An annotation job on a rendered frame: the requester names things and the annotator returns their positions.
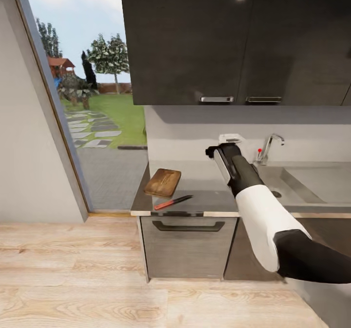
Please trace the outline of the cutting board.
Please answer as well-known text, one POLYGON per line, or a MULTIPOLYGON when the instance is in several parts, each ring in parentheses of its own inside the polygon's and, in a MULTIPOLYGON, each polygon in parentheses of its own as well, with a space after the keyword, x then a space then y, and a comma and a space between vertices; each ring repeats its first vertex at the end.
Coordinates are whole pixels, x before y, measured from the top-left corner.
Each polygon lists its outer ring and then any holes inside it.
POLYGON ((144 192, 164 197, 172 197, 180 176, 180 171, 160 168, 146 185, 144 192))

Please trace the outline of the parer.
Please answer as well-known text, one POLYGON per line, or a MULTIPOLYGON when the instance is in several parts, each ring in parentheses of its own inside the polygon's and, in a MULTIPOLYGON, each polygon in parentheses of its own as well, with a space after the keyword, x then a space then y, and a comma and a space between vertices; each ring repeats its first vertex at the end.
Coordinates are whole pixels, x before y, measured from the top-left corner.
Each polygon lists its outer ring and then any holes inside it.
POLYGON ((191 195, 187 195, 187 196, 184 196, 184 197, 175 199, 175 200, 170 200, 170 201, 168 201, 168 202, 161 203, 161 204, 159 204, 158 206, 155 206, 155 210, 159 210, 159 209, 161 209, 161 208, 165 208, 165 207, 167 207, 167 206, 169 206, 169 205, 172 205, 172 204, 174 204, 174 203, 176 203, 176 202, 178 202, 178 201, 181 201, 181 200, 186 199, 186 198, 189 198, 189 197, 191 197, 191 195))

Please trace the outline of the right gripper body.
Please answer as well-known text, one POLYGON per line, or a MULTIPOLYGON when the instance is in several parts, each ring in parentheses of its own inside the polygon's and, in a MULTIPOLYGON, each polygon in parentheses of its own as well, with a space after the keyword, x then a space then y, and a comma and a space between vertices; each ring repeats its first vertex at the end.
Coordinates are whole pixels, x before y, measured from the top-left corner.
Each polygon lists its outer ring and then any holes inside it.
POLYGON ((219 146, 215 146, 215 147, 209 147, 209 158, 215 158, 214 157, 214 150, 218 149, 219 146))

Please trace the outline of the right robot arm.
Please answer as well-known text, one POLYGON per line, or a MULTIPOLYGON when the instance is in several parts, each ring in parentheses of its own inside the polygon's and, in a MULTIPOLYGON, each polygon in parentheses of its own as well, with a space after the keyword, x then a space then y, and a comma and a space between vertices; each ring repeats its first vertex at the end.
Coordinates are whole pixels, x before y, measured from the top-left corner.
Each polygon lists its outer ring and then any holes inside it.
POLYGON ((351 328, 351 257, 312 239, 241 155, 240 139, 219 134, 218 146, 205 155, 215 158, 232 189, 255 257, 280 273, 328 328, 351 328))

